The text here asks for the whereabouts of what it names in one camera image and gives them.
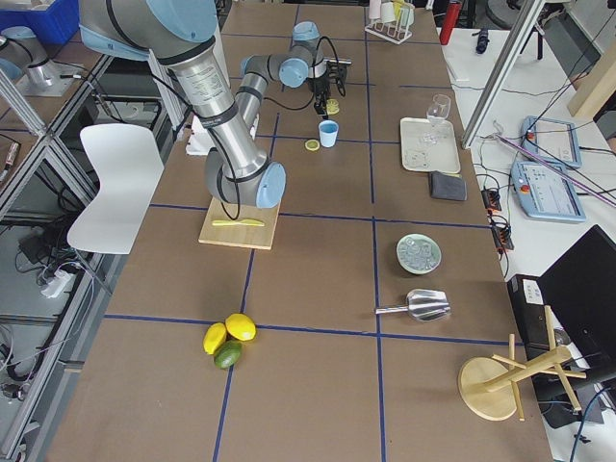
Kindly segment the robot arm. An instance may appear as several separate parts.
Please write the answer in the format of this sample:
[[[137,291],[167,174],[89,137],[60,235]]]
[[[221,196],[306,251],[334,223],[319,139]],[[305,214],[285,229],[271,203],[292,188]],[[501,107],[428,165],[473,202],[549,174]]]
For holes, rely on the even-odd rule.
[[[326,66],[312,21],[294,26],[283,54],[244,60],[244,77],[232,91],[215,57],[217,9],[212,1],[82,1],[82,42],[102,54],[133,61],[154,56],[171,70],[214,147],[206,185],[222,202],[268,209],[285,191],[286,172],[249,133],[273,81],[297,88],[321,77]]]
[[[1,31],[1,70],[11,80],[26,75],[38,90],[47,90],[59,73],[36,34],[26,26]]]

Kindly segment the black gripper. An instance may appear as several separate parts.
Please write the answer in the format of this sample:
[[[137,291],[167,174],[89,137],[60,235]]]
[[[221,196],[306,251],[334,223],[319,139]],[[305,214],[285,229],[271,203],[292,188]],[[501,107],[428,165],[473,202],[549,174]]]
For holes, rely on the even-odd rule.
[[[330,98],[330,80],[327,75],[310,80],[310,90],[314,95],[314,106],[318,116],[328,119],[327,100]]]

